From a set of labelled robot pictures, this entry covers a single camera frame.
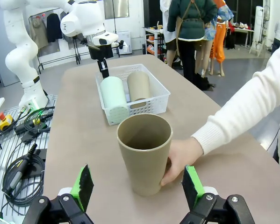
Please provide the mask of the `person's right hand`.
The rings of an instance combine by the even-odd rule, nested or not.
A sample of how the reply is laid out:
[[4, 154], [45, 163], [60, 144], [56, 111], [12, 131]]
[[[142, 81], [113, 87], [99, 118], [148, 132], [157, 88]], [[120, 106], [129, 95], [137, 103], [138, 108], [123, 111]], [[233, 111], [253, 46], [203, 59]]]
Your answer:
[[193, 137], [186, 140], [172, 141], [168, 155], [170, 166], [160, 182], [161, 186], [165, 186], [174, 181], [184, 170], [186, 165], [194, 164], [202, 155], [203, 149], [199, 142]]

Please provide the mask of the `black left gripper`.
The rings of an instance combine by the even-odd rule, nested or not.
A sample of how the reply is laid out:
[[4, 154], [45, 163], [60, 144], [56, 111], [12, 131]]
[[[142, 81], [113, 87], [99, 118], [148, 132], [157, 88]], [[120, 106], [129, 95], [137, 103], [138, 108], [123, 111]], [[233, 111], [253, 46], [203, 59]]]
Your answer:
[[90, 57], [93, 60], [98, 60], [97, 64], [100, 69], [100, 73], [102, 74], [103, 78], [109, 77], [108, 65], [106, 59], [112, 58], [113, 51], [111, 45], [101, 45], [101, 46], [89, 46], [89, 53]]

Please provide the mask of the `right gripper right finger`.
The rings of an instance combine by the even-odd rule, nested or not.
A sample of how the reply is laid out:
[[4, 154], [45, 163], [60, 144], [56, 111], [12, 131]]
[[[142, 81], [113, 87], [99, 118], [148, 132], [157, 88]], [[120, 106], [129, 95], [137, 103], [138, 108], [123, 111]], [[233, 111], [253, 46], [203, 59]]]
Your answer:
[[255, 223], [245, 199], [241, 195], [230, 195], [226, 199], [206, 192], [193, 166], [186, 165], [182, 187], [189, 212], [182, 224], [253, 224]]

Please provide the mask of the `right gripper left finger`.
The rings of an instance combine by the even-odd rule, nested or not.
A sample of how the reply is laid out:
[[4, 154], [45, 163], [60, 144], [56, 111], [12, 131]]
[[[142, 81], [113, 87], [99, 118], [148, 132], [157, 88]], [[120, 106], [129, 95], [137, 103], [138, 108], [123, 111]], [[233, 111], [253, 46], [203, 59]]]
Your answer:
[[24, 224], [92, 224], [86, 210], [93, 191], [90, 168], [85, 165], [69, 193], [50, 200], [39, 196], [33, 200], [23, 220]]

